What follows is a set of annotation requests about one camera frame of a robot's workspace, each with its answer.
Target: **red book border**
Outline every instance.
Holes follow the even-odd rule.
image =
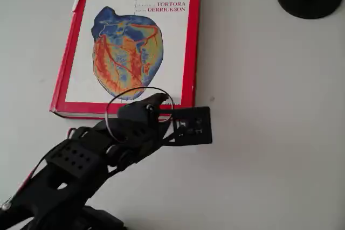
[[[194,106],[198,41],[197,36],[199,26],[199,1],[200,0],[189,0],[187,40],[185,47],[182,85],[182,101],[181,105],[176,105],[177,108]],[[67,113],[102,114],[104,113],[107,105],[106,103],[65,102],[85,4],[86,0],[79,0],[71,21],[70,32],[68,33],[65,51],[50,105],[50,111],[54,113],[58,113],[59,111],[61,111]],[[111,104],[109,106],[109,113],[115,114],[118,108],[124,105],[125,104],[121,103]],[[170,105],[163,105],[162,108],[169,109]]]

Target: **heart illustration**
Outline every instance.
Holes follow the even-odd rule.
[[[112,96],[130,88],[148,86],[163,60],[160,28],[148,17],[118,16],[106,6],[94,19],[93,72]],[[120,96],[139,97],[144,89]]]

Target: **book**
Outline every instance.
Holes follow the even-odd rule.
[[[168,92],[175,108],[192,107],[198,21],[199,0],[75,0],[50,111],[103,118],[114,96],[146,86]],[[157,92],[130,91],[108,113]]]

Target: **robotic arm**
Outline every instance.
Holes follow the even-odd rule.
[[[30,217],[33,219],[23,229],[126,229],[107,212],[85,206],[86,201],[108,178],[164,145],[212,143],[209,107],[160,110],[167,98],[166,94],[154,94],[120,108],[118,117],[108,120],[109,128],[102,120],[93,128],[76,129],[49,151],[44,157],[47,165],[30,175],[2,206],[0,230]],[[159,122],[160,114],[171,119]],[[171,122],[174,132],[165,137]]]

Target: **wire ring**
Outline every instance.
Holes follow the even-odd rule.
[[[115,101],[115,100],[116,100],[117,98],[119,98],[121,95],[124,95],[124,94],[126,94],[126,93],[128,93],[128,92],[130,92],[130,91],[137,90],[137,89],[155,89],[155,90],[159,90],[159,91],[161,91],[161,92],[167,94],[167,95],[169,96],[169,99],[171,100],[171,109],[172,109],[172,110],[175,109],[175,104],[174,104],[173,98],[170,96],[170,94],[168,94],[166,91],[164,91],[163,89],[160,89],[160,88],[158,88],[158,87],[153,87],[153,86],[140,86],[140,87],[134,87],[134,88],[131,88],[131,89],[129,89],[129,90],[126,90],[126,91],[124,91],[124,92],[118,94],[117,96],[115,96],[114,98],[112,98],[112,99],[110,100],[110,102],[108,102],[108,104],[107,104],[107,106],[106,106],[105,113],[104,113],[104,117],[105,117],[104,119],[105,119],[105,121],[106,121],[106,127],[107,127],[107,130],[108,130],[109,134],[111,135],[111,137],[112,137],[113,139],[115,139],[115,140],[118,141],[119,143],[123,143],[124,141],[119,141],[119,140],[114,136],[112,130],[110,129],[109,122],[108,122],[108,119],[109,119],[108,109],[109,109],[110,104],[112,104],[113,101]],[[167,121],[169,121],[171,118],[172,118],[172,114],[170,114],[170,116],[169,116],[166,120],[162,121],[161,123],[167,122]]]

